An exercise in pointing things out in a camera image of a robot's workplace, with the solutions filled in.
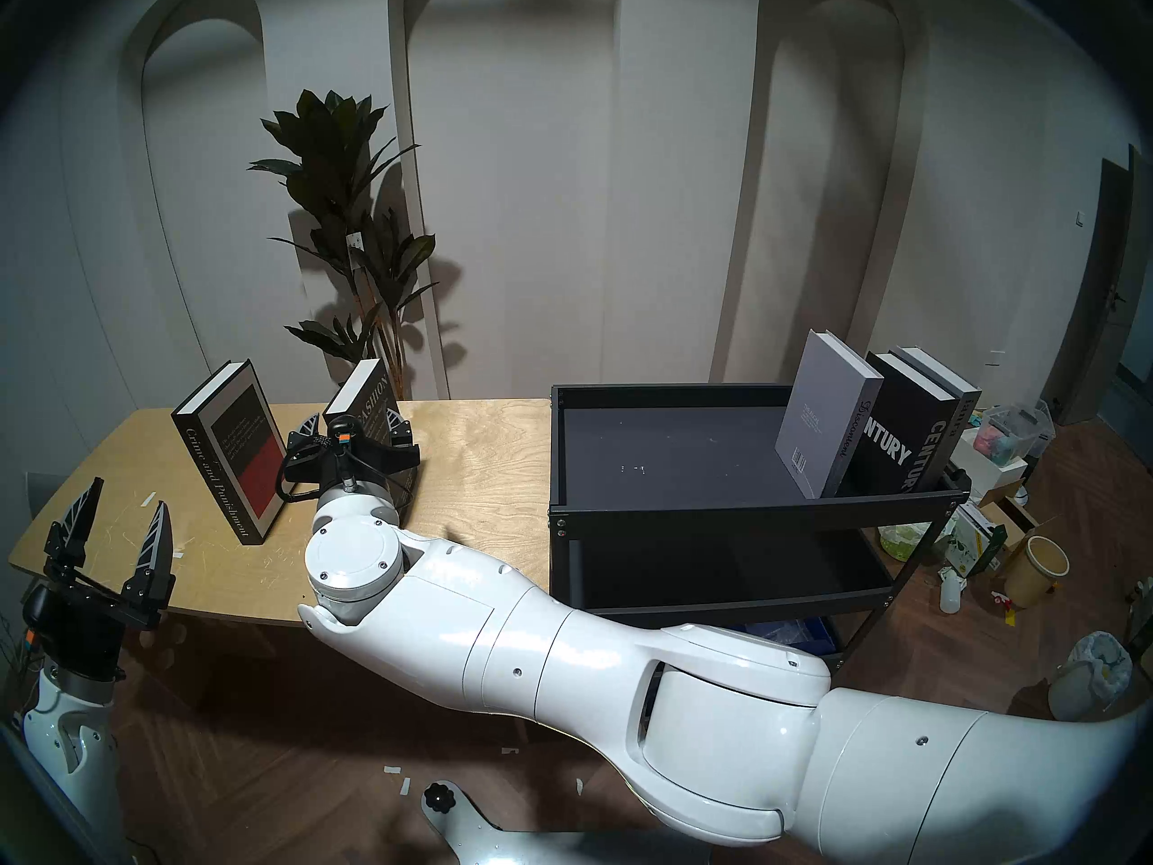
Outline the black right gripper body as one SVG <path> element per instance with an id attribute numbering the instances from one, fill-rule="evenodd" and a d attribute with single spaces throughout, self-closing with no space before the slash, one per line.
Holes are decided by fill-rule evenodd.
<path id="1" fill-rule="evenodd" d="M 389 447 L 352 431 L 319 435 L 297 441 L 297 430 L 288 434 L 274 490 L 285 503 L 321 499 L 325 492 L 356 492 L 357 486 L 372 483 L 386 489 L 390 477 L 419 468 L 419 445 Z"/>

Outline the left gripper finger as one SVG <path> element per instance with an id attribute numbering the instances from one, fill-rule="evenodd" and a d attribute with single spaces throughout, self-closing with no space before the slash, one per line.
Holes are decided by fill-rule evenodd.
<path id="1" fill-rule="evenodd" d="M 104 480 L 95 477 L 65 514 L 51 525 L 45 542 L 46 571 L 77 571 L 85 563 L 85 544 L 95 521 Z"/>
<path id="2" fill-rule="evenodd" d="M 168 607 L 174 591 L 173 554 L 169 510 L 160 501 L 149 525 L 135 572 L 121 592 L 131 607 Z"/>

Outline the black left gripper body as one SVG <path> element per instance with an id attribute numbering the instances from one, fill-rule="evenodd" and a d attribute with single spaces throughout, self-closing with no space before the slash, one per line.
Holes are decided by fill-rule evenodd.
<path id="1" fill-rule="evenodd" d="M 121 676 L 118 660 L 127 630 L 159 629 L 168 607 L 131 607 L 122 594 L 78 571 L 46 571 L 22 614 L 44 653 L 58 667 L 98 683 Z"/>

